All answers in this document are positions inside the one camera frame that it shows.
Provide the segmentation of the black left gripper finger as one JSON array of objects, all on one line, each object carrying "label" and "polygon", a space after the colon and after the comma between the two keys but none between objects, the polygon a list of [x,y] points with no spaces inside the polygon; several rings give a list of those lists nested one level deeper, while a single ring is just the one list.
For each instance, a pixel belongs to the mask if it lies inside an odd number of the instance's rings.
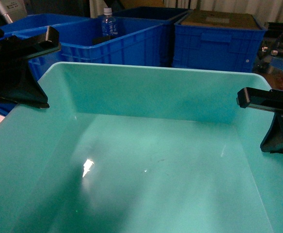
[{"label": "black left gripper finger", "polygon": [[0,103],[49,108],[48,97],[33,77],[27,62],[0,73]]},{"label": "black left gripper finger", "polygon": [[45,33],[21,39],[12,35],[1,40],[0,55],[4,59],[32,59],[61,49],[60,34],[48,26]]}]

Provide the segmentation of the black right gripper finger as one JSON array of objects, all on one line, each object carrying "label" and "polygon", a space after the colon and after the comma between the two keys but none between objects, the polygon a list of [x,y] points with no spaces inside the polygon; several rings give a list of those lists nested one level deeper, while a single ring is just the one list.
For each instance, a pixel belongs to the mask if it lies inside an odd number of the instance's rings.
[{"label": "black right gripper finger", "polygon": [[276,101],[275,94],[250,87],[245,87],[238,91],[237,104],[240,108],[253,108],[269,112],[279,112],[279,102]]},{"label": "black right gripper finger", "polygon": [[264,137],[262,152],[283,154],[283,113],[275,113],[270,129]]}]

